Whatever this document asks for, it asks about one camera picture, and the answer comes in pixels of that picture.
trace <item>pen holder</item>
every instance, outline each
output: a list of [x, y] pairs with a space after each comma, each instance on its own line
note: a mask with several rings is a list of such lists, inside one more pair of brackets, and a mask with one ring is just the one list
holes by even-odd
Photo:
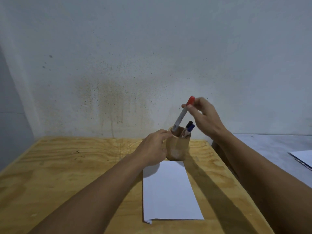
[[188, 152], [188, 145], [190, 143], [191, 133], [186, 138], [179, 138], [180, 134], [184, 130], [183, 127], [172, 132], [174, 136], [166, 140], [167, 158], [171, 161], [184, 161], [185, 155]]

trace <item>pen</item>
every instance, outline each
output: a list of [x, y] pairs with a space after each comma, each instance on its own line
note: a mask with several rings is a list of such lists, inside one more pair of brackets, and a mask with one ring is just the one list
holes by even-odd
[[191, 133], [191, 131], [193, 130], [193, 128], [194, 128], [194, 127], [195, 127], [195, 125], [194, 125], [194, 124], [190, 125], [190, 127], [186, 130], [185, 134], [184, 134], [184, 135], [182, 135], [182, 137], [181, 137], [181, 138], [185, 138], [185, 137], [187, 137], [187, 136]]
[[182, 131], [182, 133], [180, 134], [179, 138], [181, 138], [181, 136], [183, 135], [183, 133], [190, 127], [190, 125], [192, 125], [193, 122], [189, 121], [188, 124], [186, 125], [186, 127], [184, 128], [184, 130]]
[[194, 96], [191, 96], [189, 98], [188, 102], [186, 103], [185, 107], [183, 108], [182, 112], [180, 113], [179, 117], [177, 118], [177, 121], [174, 123], [174, 126], [171, 129], [172, 132], [175, 132], [178, 129], [182, 119], [184, 118], [185, 114], [188, 112], [186, 106], [189, 104], [193, 105], [194, 100], [195, 100]]

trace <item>forearm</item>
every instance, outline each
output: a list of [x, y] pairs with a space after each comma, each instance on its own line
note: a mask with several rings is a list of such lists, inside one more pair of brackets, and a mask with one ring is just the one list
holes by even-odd
[[30, 233], [102, 234], [144, 166], [135, 154], [125, 156], [51, 213]]
[[216, 141], [241, 184], [276, 233], [310, 231], [312, 189], [251, 149], [233, 134]]

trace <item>wooden pen holder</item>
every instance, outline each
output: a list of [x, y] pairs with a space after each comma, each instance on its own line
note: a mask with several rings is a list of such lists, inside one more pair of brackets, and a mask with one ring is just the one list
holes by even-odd
[[188, 152], [188, 145], [190, 143], [191, 133], [186, 138], [179, 138], [184, 130], [183, 127], [179, 128], [173, 133], [173, 137], [166, 140], [167, 158], [171, 161], [184, 161], [185, 155]]

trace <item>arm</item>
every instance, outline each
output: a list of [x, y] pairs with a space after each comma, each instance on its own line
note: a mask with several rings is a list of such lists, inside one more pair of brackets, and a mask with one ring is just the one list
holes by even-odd
[[171, 132], [148, 135], [137, 149], [52, 212], [29, 233], [100, 233], [109, 224], [138, 174], [166, 158], [163, 141]]
[[237, 139], [204, 98], [187, 107], [198, 128], [224, 151], [272, 229], [276, 233], [310, 233], [312, 189]]

